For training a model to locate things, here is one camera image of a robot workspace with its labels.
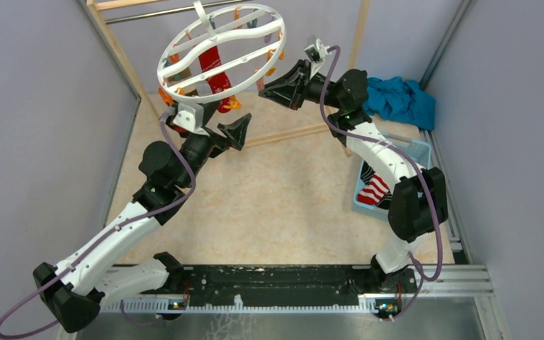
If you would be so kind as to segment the red snowflake sock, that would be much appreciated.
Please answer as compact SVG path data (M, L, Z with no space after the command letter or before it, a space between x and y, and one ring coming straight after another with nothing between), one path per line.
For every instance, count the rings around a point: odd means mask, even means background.
M200 68L203 72L210 71L211 69L219 67L222 64L217 47L212 47L209 50L206 50L199 56L198 59ZM230 79L224 72L208 78L206 82L208 83L210 90L214 94L223 92L224 90L231 87ZM228 113L229 111L231 111L231 102L231 99L228 97L222 99L217 108L218 111L220 113Z

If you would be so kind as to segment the white round clip hanger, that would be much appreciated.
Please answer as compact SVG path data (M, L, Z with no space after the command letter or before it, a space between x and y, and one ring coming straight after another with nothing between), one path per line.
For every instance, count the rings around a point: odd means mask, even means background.
M160 88L175 101L209 103L236 95L269 76L283 58L287 32L282 15L263 4L239 4L207 11L194 1L197 19L185 27L165 48L157 64ZM203 72L199 56L217 47L222 64ZM192 74L172 84L175 74L189 68ZM183 87L206 85L206 80L224 72L231 87L199 96L183 95Z

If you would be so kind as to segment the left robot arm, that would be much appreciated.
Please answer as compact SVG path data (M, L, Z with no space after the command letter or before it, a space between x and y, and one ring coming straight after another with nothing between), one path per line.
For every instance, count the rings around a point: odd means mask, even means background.
M208 122L217 107L218 102L171 104L159 126L162 132L184 130L182 145L175 147L168 135L149 144L138 166L146 180L118 216L67 258L55 265L42 263L33 271L40 299L66 332L89 326L110 304L143 292L175 293L182 288L183 266L166 252L118 271L112 267L181 209L207 160L244 147L251 114L211 130Z

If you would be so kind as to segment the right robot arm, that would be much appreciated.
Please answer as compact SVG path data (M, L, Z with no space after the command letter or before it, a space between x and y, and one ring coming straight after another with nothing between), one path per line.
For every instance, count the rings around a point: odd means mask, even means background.
M424 168L384 138L363 109L368 100L365 71L350 69L337 81L311 71L312 63L301 59L287 74L264 85L259 96L291 110L305 101L337 109L323 117L331 134L380 177L371 180L369 188L386 188L392 195L388 222L393 235L370 263L372 286L388 292L397 284L418 238L448 217L445 176L436 167Z

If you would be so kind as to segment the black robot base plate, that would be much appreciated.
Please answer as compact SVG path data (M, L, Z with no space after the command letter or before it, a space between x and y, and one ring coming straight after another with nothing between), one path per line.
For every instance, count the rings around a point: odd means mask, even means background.
M191 307L226 307L236 296L246 307L351 307L360 295L416 289L412 269L381 279L370 266L193 265L149 294L177 294Z

